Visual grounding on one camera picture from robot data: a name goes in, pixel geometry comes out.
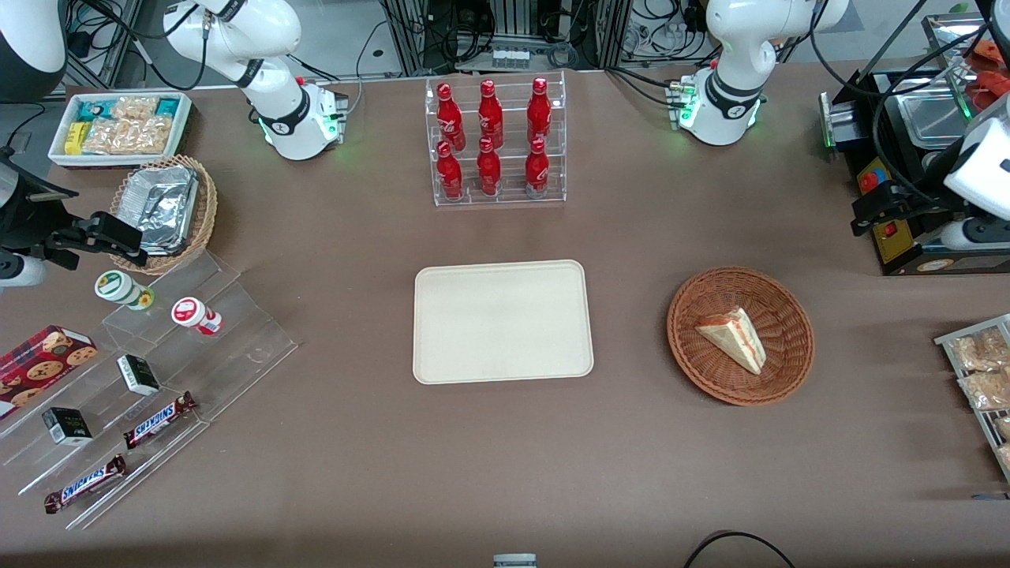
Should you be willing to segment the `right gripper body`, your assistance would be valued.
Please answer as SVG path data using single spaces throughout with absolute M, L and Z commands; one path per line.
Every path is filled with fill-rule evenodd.
M 50 234 L 75 248 L 73 223 L 64 200 L 79 193 L 54 185 L 2 155 L 2 248 L 8 252 L 31 255 L 32 245 Z

